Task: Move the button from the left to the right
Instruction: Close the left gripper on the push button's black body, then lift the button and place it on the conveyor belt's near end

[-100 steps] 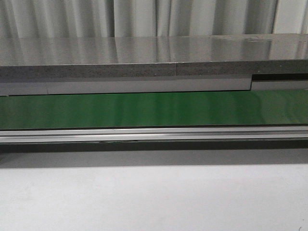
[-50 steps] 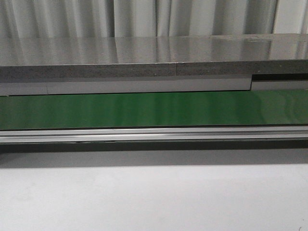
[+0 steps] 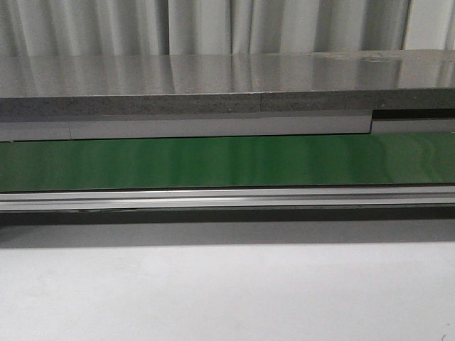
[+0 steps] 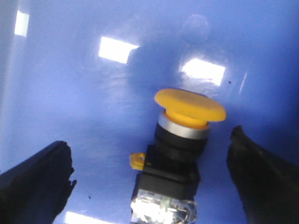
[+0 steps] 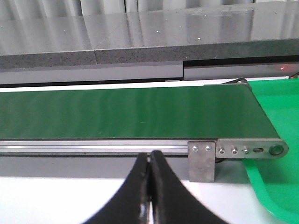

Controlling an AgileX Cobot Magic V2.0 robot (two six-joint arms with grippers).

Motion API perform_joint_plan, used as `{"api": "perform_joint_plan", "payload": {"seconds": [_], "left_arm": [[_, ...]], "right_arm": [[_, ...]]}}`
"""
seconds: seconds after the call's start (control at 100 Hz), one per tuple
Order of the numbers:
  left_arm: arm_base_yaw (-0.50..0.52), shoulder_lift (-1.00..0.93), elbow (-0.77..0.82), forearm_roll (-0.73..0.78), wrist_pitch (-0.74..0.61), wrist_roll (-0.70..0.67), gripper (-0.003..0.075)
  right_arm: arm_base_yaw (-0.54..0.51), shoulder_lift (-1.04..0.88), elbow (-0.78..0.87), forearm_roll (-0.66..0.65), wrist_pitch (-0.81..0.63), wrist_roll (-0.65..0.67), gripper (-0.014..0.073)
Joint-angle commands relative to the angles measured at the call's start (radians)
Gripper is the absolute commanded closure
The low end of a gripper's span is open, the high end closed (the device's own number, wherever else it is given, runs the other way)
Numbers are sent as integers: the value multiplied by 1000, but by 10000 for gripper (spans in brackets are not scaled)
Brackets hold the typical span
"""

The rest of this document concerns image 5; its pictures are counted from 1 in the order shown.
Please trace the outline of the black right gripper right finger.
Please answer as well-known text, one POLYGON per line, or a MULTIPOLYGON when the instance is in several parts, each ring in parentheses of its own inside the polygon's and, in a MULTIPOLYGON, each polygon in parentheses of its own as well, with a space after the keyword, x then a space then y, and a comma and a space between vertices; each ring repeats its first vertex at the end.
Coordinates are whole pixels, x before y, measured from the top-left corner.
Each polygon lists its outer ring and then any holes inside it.
POLYGON ((225 224, 182 184, 160 151, 150 155, 153 218, 156 224, 225 224))

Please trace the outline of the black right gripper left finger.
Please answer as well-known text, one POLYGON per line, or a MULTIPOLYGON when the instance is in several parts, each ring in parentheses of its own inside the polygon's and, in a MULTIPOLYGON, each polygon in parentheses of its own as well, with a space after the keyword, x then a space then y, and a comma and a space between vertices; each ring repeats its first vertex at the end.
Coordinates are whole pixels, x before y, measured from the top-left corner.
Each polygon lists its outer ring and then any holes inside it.
POLYGON ((148 160, 139 153, 126 180, 86 224, 145 224, 148 221, 148 160))

